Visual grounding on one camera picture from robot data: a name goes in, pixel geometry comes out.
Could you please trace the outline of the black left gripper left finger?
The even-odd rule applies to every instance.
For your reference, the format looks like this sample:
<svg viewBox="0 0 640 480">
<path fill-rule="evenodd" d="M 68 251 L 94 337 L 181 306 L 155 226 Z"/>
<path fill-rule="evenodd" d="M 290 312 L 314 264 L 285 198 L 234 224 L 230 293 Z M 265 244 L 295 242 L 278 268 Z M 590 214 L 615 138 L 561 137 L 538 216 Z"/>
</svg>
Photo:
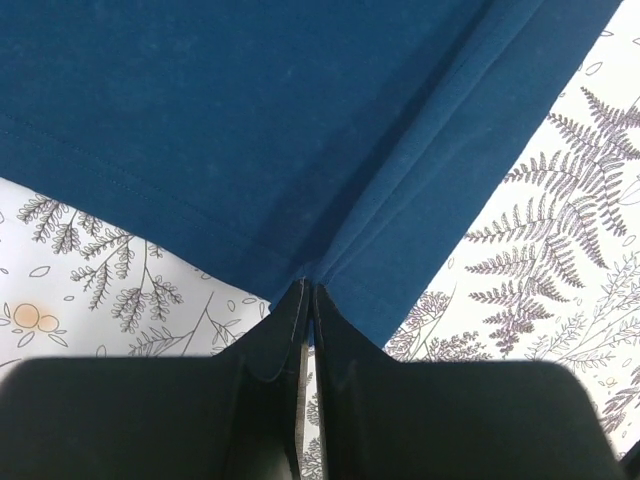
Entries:
<svg viewBox="0 0 640 480">
<path fill-rule="evenodd" d="M 34 358 L 1 384 L 5 479 L 296 479 L 306 284 L 211 357 Z"/>
</svg>

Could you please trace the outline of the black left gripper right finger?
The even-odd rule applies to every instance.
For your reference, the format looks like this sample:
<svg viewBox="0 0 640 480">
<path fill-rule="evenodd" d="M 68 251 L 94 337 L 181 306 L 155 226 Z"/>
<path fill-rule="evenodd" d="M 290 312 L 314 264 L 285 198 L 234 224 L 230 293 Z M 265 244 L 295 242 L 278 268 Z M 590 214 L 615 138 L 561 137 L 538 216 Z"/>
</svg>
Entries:
<svg viewBox="0 0 640 480">
<path fill-rule="evenodd" d="M 313 293 L 328 479 L 622 479 L 580 382 L 548 362 L 403 363 Z"/>
</svg>

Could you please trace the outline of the dark blue t shirt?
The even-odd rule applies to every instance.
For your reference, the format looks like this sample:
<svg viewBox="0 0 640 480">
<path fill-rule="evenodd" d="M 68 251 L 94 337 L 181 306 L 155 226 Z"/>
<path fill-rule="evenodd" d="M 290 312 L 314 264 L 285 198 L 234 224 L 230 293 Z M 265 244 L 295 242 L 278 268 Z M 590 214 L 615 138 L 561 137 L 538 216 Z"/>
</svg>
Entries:
<svg viewBox="0 0 640 480">
<path fill-rule="evenodd" d="M 130 235 L 377 345 L 614 1 L 5 1 L 1 175 L 61 252 Z"/>
</svg>

